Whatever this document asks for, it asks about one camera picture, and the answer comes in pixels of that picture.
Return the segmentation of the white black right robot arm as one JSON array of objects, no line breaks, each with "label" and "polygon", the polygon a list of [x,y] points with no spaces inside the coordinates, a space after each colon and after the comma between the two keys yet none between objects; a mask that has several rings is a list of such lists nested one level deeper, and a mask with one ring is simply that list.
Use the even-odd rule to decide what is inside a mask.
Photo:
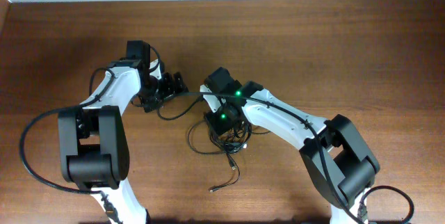
[{"label": "white black right robot arm", "polygon": [[215,135],[241,125],[267,129],[299,151],[313,185],[330,203],[331,223],[369,222],[366,197],[380,164],[347,117],[310,115],[253,81],[207,80],[200,92]]}]

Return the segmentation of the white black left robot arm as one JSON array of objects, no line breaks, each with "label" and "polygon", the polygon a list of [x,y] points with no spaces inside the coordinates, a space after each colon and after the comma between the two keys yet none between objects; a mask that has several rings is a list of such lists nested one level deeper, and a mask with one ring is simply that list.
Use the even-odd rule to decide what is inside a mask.
[{"label": "white black left robot arm", "polygon": [[67,182],[89,193],[112,223],[150,223],[129,183],[130,155],[122,114],[137,97],[149,113],[188,90],[162,61],[125,59],[105,68],[104,80],[79,109],[58,114],[60,163]]}]

